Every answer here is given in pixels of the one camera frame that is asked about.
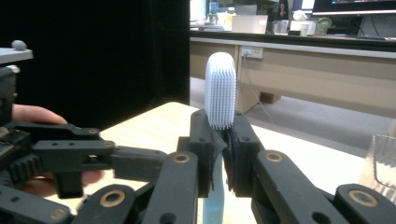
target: wall outlet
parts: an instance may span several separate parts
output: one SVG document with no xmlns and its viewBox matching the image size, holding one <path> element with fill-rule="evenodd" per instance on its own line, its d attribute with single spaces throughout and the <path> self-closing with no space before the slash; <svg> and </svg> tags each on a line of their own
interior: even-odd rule
<svg viewBox="0 0 396 224">
<path fill-rule="evenodd" d="M 260 47 L 242 46 L 240 54 L 241 56 L 246 55 L 248 58 L 262 59 L 263 52 L 263 48 Z"/>
</svg>

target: table surface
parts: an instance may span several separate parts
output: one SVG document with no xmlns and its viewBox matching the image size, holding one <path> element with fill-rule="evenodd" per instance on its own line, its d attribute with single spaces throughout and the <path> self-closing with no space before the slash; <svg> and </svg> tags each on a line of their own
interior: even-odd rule
<svg viewBox="0 0 396 224">
<path fill-rule="evenodd" d="M 101 136 L 114 141 L 118 146 L 157 149 L 170 153 L 177 149 L 180 136 L 190 135 L 190 116 L 196 110 L 191 106 L 168 103 L 104 130 Z M 364 159 L 282 133 L 252 127 L 266 149 L 287 154 L 318 188 L 334 194 L 339 185 L 359 182 Z M 112 171 L 106 171 L 101 181 L 89 185 L 84 191 L 93 194 L 111 184 L 129 185 L 134 189 L 145 185 L 142 182 L 114 179 Z M 225 192 L 224 223 L 255 223 L 250 199 L 236 198 L 232 192 Z M 60 201 L 56 195 L 48 198 L 69 206 L 73 213 L 76 213 L 74 208 L 81 202 L 81 199 Z M 198 202 L 198 223 L 202 223 L 202 199 Z"/>
</svg>

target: white bristles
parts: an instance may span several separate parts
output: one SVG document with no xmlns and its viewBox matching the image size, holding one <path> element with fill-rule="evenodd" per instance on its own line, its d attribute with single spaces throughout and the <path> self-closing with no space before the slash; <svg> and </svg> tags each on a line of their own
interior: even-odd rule
<svg viewBox="0 0 396 224">
<path fill-rule="evenodd" d="M 233 57 L 214 53 L 206 65 L 205 111 L 215 130 L 229 129 L 235 111 L 236 74 Z"/>
</svg>

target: black curtain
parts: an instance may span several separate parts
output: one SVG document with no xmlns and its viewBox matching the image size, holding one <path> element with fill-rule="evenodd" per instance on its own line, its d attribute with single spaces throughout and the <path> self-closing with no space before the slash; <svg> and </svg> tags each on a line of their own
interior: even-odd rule
<svg viewBox="0 0 396 224">
<path fill-rule="evenodd" d="M 189 103 L 189 1 L 0 1 L 0 46 L 22 40 L 16 103 L 104 129 Z"/>
</svg>

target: human hand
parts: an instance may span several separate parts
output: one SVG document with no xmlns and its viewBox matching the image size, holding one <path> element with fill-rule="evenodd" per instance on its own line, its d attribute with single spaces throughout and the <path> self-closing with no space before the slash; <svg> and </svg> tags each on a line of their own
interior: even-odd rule
<svg viewBox="0 0 396 224">
<path fill-rule="evenodd" d="M 34 105 L 13 105 L 12 120 L 14 122 L 35 122 L 35 123 L 51 123 L 66 124 L 67 121 L 56 113 Z M 83 187 L 100 180 L 104 175 L 103 171 L 86 171 L 81 173 L 81 182 Z M 37 196 L 46 197 L 56 192 L 54 182 L 50 174 L 37 176 L 26 181 L 23 188 L 24 191 L 30 192 Z"/>
</svg>

